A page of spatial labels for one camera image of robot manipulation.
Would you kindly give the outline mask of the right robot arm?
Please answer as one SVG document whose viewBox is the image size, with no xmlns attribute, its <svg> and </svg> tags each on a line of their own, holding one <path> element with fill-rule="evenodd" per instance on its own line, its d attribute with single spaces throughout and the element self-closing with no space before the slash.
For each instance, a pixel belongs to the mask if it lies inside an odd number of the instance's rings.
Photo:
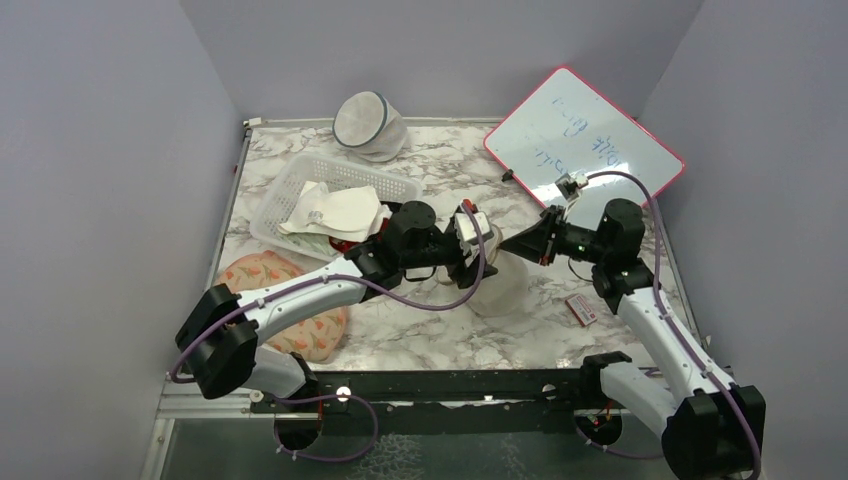
<svg viewBox="0 0 848 480">
<path fill-rule="evenodd" d="M 659 386 L 621 353 L 595 355 L 584 360 L 576 383 L 585 404 L 624 406 L 659 438 L 679 479 L 757 478 L 765 400 L 718 366 L 668 307 L 659 270 L 640 257 L 644 234 L 641 207 L 613 199 L 594 230 L 567 222 L 564 209 L 553 206 L 501 247 L 540 265 L 558 255 L 590 263 L 597 295 L 640 339 L 667 383 Z"/>
</svg>

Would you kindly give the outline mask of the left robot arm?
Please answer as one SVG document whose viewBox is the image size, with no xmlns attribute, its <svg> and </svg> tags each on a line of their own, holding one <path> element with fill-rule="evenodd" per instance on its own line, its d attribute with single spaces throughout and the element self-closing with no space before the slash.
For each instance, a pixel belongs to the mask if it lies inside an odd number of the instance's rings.
<svg viewBox="0 0 848 480">
<path fill-rule="evenodd" d="M 445 229 L 437 227 L 428 204 L 409 201 L 378 233 L 312 273 L 238 293 L 225 284 L 212 286 L 176 334 L 180 355 L 168 378 L 175 384 L 196 384 L 206 399 L 246 388 L 272 395 L 290 410 L 302 410 L 313 401 L 315 377 L 301 354 L 266 347 L 271 337 L 329 310 L 380 295 L 422 309 L 422 304 L 393 291 L 417 269 L 444 268 L 465 290 L 448 304 L 454 309 L 496 273 L 485 251 L 492 235 L 487 215 L 470 201 L 457 207 Z"/>
</svg>

